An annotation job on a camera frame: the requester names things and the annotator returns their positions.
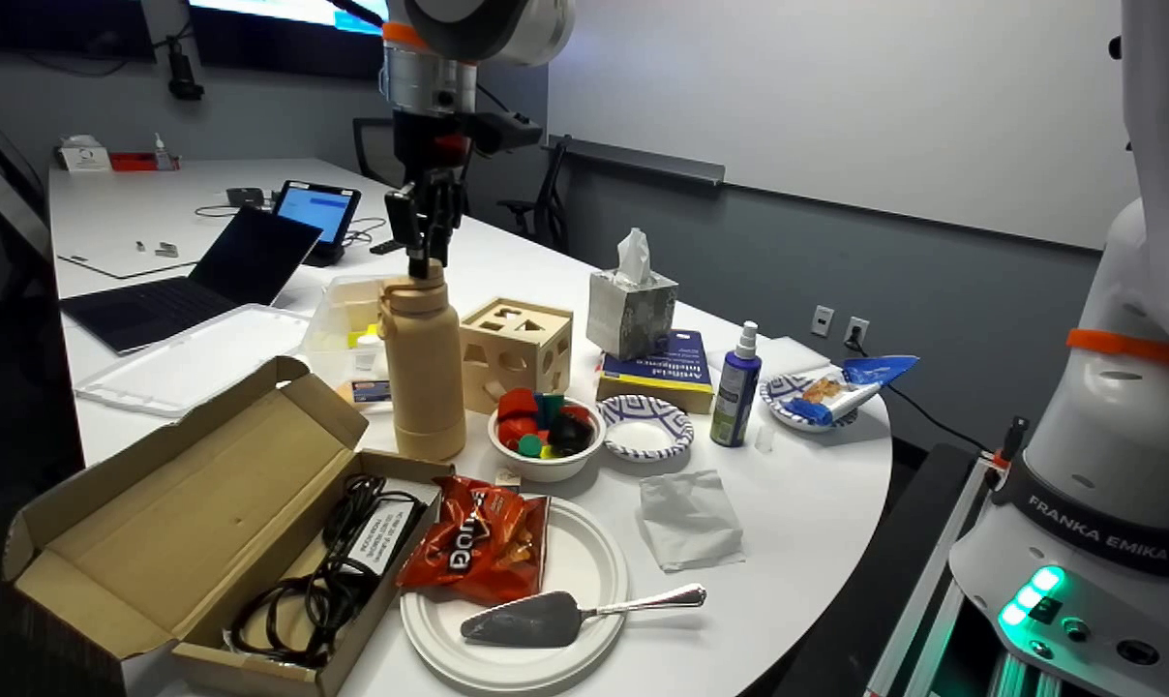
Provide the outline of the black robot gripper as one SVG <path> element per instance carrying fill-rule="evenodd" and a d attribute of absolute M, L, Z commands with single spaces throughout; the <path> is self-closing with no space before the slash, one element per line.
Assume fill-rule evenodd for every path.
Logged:
<path fill-rule="evenodd" d="M 541 138 L 524 110 L 397 117 L 397 160 L 402 181 L 382 198 L 397 241 L 407 246 L 407 273 L 425 277 L 450 264 L 450 234 L 466 214 L 466 165 Z"/>

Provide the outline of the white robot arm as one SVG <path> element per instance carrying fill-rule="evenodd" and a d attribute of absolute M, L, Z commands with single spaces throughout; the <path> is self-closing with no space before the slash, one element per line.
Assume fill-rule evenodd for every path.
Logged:
<path fill-rule="evenodd" d="M 478 109 L 478 68 L 484 63 L 549 63 L 570 42 L 573 0 L 389 0 L 382 16 L 359 0 L 331 3 L 381 28 L 382 94 L 402 162 L 402 181 L 389 194 L 389 219 L 407 246 L 407 269 L 425 277 L 450 264 L 471 152 L 539 138 L 524 117 Z"/>

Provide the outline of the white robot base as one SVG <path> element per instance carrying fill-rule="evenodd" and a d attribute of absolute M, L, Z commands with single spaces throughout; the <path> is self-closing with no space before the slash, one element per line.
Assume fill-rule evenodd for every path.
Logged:
<path fill-rule="evenodd" d="M 948 578 L 1006 655 L 1101 697 L 1169 697 L 1169 0 L 1123 0 L 1120 63 L 1139 198 Z"/>

